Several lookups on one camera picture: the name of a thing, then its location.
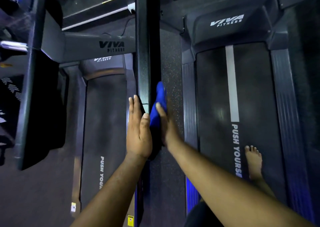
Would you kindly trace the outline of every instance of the white sticker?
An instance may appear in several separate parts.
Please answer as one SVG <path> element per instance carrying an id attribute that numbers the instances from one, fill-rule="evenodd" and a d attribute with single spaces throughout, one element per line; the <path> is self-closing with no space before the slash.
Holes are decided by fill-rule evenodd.
<path id="1" fill-rule="evenodd" d="M 76 203 L 71 203 L 71 212 L 76 212 Z"/>

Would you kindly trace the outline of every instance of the person's left hand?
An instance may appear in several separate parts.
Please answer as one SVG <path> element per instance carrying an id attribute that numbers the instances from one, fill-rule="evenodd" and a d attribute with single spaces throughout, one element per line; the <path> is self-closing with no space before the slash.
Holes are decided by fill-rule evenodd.
<path id="1" fill-rule="evenodd" d="M 127 131 L 127 152 L 147 159 L 152 152 L 152 137 L 150 132 L 150 116 L 144 113 L 142 117 L 140 101 L 137 95 L 129 98 L 129 122 Z"/>

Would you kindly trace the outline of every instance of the person's left arm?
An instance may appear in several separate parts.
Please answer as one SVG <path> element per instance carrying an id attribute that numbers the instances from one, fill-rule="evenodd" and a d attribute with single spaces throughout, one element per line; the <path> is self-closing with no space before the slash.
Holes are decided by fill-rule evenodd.
<path id="1" fill-rule="evenodd" d="M 121 227 L 144 164 L 152 152 L 150 116 L 142 117 L 138 96 L 129 98 L 127 155 L 70 227 Z"/>

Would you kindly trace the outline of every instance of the person's right arm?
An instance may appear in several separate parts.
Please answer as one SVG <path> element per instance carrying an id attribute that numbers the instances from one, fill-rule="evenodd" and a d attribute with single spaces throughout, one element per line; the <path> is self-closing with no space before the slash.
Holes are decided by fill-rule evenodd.
<path id="1" fill-rule="evenodd" d="M 214 165 L 186 144 L 170 114 L 167 116 L 159 103 L 156 107 L 166 147 L 225 227 L 314 226 L 276 199 Z"/>

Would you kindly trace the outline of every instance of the dark pants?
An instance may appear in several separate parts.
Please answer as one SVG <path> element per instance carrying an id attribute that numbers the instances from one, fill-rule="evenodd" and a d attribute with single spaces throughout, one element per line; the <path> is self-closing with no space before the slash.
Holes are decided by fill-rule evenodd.
<path id="1" fill-rule="evenodd" d="M 214 226 L 223 227 L 222 223 L 214 215 L 205 202 L 200 202 L 186 217 L 184 227 Z"/>

